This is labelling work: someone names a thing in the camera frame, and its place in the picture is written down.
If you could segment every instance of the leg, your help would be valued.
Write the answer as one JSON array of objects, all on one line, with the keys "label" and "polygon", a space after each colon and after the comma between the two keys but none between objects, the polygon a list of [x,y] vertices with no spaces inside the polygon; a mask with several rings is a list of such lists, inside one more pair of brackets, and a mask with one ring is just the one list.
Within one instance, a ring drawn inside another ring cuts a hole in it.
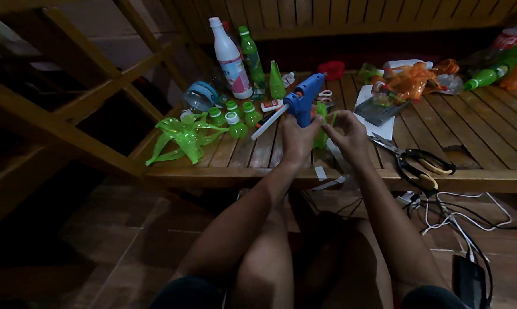
[{"label": "leg", "polygon": [[349,219],[341,235],[339,276],[322,308],[393,308],[386,262],[366,219]]},{"label": "leg", "polygon": [[227,308],[293,307],[293,263],[282,203],[272,207],[243,256],[226,303]]}]

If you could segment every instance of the green bottle cap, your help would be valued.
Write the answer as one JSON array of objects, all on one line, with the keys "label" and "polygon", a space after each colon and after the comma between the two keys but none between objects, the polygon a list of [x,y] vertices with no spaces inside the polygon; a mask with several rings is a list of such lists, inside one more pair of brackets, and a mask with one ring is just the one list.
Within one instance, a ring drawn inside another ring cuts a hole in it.
[{"label": "green bottle cap", "polygon": [[239,27],[239,35],[244,36],[244,35],[248,35],[248,34],[249,34],[249,30],[247,29],[246,26]]},{"label": "green bottle cap", "polygon": [[253,105],[253,103],[251,103],[251,101],[243,103],[243,111],[245,113],[250,113],[253,110],[255,110],[255,106]]},{"label": "green bottle cap", "polygon": [[218,107],[211,107],[209,108],[209,116],[211,117],[218,117],[221,115],[221,110]]},{"label": "green bottle cap", "polygon": [[226,108],[228,110],[232,110],[232,109],[238,108],[238,105],[235,101],[228,101],[228,102],[226,102]]}]

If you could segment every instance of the white plastic bottle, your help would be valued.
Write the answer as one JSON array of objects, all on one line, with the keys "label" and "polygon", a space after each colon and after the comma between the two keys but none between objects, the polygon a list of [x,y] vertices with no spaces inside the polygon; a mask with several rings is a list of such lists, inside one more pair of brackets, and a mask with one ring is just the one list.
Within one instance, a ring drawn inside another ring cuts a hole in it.
[{"label": "white plastic bottle", "polygon": [[228,37],[218,17],[209,18],[214,34],[214,52],[221,64],[235,98],[246,99],[253,94],[243,61],[234,42]]}]

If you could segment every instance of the scissors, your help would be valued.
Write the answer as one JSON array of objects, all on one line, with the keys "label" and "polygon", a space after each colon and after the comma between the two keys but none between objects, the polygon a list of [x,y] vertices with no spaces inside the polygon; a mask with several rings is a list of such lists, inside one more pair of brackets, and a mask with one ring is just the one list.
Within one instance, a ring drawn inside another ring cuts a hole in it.
[{"label": "scissors", "polygon": [[[375,137],[369,137],[372,141],[392,151],[396,155],[398,172],[400,176],[403,179],[407,180],[413,186],[419,188],[420,191],[424,192],[427,195],[427,197],[430,197],[438,192],[438,183],[429,174],[409,164],[407,162],[408,158],[414,159],[415,161],[419,162],[420,165],[427,168],[427,170],[438,175],[452,175],[455,172],[456,168],[453,163],[447,163],[444,160],[434,156],[428,151],[419,149],[400,149],[392,145],[391,142],[382,138],[380,135],[375,133],[373,133],[373,135]],[[443,169],[436,167],[433,162],[436,162],[437,165],[442,166]],[[419,180],[413,181],[409,176],[407,176],[407,174],[404,171],[410,172]]]},{"label": "scissors", "polygon": [[333,95],[331,90],[324,90],[318,93],[318,97],[316,100],[321,101],[322,103],[330,103],[332,100],[330,96]]}]

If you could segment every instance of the red fabric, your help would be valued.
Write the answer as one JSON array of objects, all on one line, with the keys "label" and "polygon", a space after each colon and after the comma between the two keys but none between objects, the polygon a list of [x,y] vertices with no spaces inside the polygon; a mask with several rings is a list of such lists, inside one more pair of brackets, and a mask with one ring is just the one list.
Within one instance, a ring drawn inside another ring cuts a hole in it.
[{"label": "red fabric", "polygon": [[341,79],[344,74],[344,62],[329,61],[318,66],[318,73],[327,73],[325,80],[333,81]]}]

